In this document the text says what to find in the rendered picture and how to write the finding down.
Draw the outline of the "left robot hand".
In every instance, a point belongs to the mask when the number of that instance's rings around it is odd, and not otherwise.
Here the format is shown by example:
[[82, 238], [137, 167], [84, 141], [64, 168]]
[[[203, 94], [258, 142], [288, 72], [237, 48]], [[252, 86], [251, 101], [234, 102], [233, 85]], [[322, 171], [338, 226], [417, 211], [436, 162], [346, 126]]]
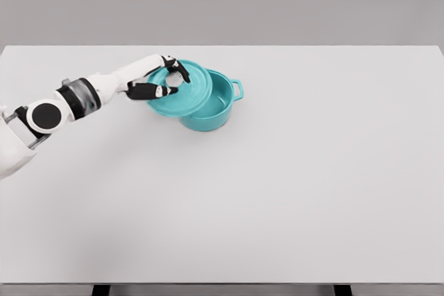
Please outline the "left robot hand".
[[186, 83], [191, 82], [189, 72], [176, 58], [155, 54], [137, 60], [114, 73], [119, 79], [118, 92], [125, 92], [129, 99], [136, 101], [155, 100], [176, 94], [177, 87], [138, 82], [160, 68], [166, 68], [169, 73], [178, 72]]

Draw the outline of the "teal pot lid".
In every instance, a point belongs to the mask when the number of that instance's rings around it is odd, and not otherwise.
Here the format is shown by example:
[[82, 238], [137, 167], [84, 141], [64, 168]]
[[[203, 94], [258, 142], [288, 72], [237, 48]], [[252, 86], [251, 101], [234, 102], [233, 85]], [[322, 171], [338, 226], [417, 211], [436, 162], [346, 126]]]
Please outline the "teal pot lid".
[[147, 101], [155, 112], [163, 116], [192, 114], [206, 103], [212, 93], [212, 79], [207, 69], [190, 60], [179, 60], [179, 63], [189, 73], [190, 83], [180, 82], [179, 75], [172, 76], [166, 68], [154, 71], [146, 80], [156, 85], [178, 88], [175, 94]]

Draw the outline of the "teal pot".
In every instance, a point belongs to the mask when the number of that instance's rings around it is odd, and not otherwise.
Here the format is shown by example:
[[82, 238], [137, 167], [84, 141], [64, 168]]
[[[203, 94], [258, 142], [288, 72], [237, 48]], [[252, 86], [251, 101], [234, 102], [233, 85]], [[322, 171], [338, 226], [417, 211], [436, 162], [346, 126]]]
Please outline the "teal pot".
[[244, 97], [240, 80], [229, 79], [224, 74], [208, 69], [212, 79], [212, 93], [196, 112], [179, 118], [186, 128], [209, 132], [222, 127], [229, 119], [234, 102]]

